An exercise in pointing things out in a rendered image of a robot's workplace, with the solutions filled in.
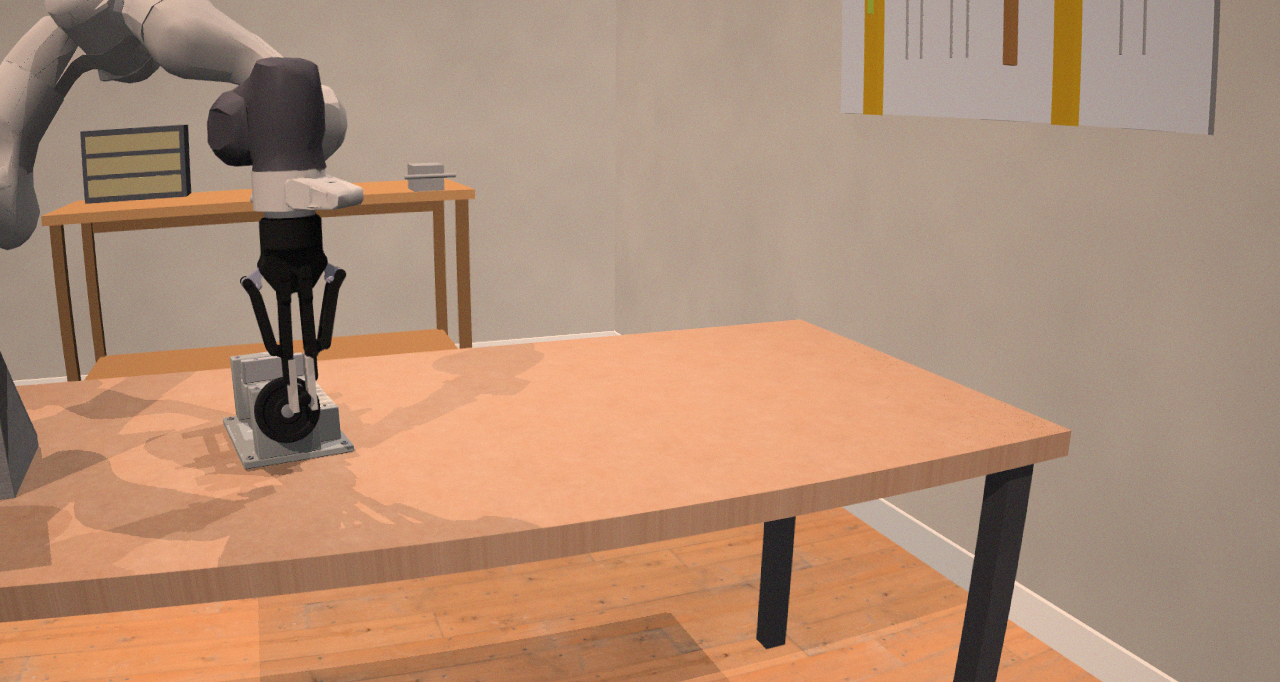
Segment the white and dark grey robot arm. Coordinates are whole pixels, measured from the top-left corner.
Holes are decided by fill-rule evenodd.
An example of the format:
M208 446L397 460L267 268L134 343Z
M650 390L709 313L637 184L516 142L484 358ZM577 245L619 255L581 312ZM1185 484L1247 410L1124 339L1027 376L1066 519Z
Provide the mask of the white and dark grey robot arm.
M229 166L253 163L250 202L264 218L306 218L364 202L362 187L325 173L348 123L314 61L280 56L210 0L45 0L45 6L50 17L0 64L0 248L26 243L37 226L38 143L87 70L99 70L104 82L141 82L163 67L180 79L239 84L212 102L207 145Z

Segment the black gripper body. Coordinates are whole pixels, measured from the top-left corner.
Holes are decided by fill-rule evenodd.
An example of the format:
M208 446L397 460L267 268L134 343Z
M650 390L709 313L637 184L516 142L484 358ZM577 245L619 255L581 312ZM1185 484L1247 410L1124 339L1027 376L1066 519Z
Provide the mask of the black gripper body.
M311 267L314 289L328 264L323 252L323 220L319 214L279 220L261 218L259 235L259 273L276 293L280 294L280 269L284 266L291 269L291 294L302 293L300 267L305 264Z

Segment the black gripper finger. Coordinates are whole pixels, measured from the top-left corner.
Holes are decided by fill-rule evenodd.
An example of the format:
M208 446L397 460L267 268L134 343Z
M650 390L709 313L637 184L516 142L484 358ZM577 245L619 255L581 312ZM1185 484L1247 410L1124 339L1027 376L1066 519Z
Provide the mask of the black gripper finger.
M344 269L332 266L326 264L324 269L325 287L323 296L323 308L317 328L317 339L315 334L314 322L314 289L312 289L312 271L311 267L305 264L300 267L301 273L301 285L302 293L297 293L300 298L300 319L301 330L303 340L303 366L305 366L305 386L306 392L311 395L308 407L311 409L317 409L317 353L319 351L326 351L332 345L332 334L334 328L334 319L337 313L337 299L339 294L340 285L344 282L346 271Z
M268 317L268 310L262 302L261 290L261 273L259 267L248 276L239 278L239 284L244 287L246 293L250 294L250 299L253 307L253 313L257 319L259 328L262 337L262 343L271 357L282 358L282 372L284 381L287 383L289 408L293 413L300 412L298 400L298 386L296 375L296 362L293 358L293 337L292 337L292 319L291 319L291 269L280 269L280 294L276 293L276 307L278 307L278 325L279 325L279 343L276 344L275 337L273 334L273 328Z

